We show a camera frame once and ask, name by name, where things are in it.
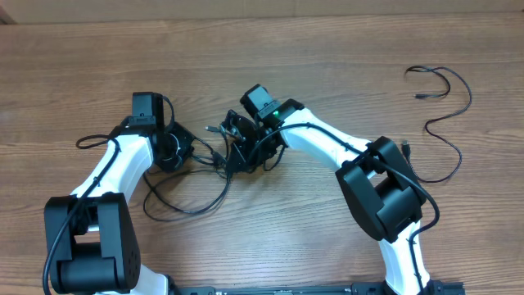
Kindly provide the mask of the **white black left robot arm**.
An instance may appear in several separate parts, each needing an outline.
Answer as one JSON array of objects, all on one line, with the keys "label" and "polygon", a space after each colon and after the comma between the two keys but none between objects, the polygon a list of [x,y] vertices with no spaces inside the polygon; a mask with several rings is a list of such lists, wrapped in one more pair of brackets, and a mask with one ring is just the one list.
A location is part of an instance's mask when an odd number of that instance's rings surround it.
[{"label": "white black left robot arm", "polygon": [[142,262],[128,202],[152,166],[174,172],[191,153],[190,136],[164,118],[169,99],[154,92],[132,96],[132,113],[109,134],[81,138],[76,146],[107,150],[91,175],[70,195],[44,207],[46,294],[177,294],[168,275]]}]

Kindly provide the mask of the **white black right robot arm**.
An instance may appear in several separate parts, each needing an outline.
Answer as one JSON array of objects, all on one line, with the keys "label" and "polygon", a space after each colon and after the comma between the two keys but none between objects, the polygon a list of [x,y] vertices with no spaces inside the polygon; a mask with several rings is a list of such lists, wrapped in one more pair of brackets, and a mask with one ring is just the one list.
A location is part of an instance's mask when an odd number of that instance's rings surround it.
[{"label": "white black right robot arm", "polygon": [[279,148],[302,151],[334,171],[358,226],[378,241],[392,294],[433,294],[418,235],[429,200],[393,141],[356,138],[321,121],[302,103],[274,100],[259,84],[240,103],[247,116],[228,111],[219,129],[230,133],[227,171],[252,173]]}]

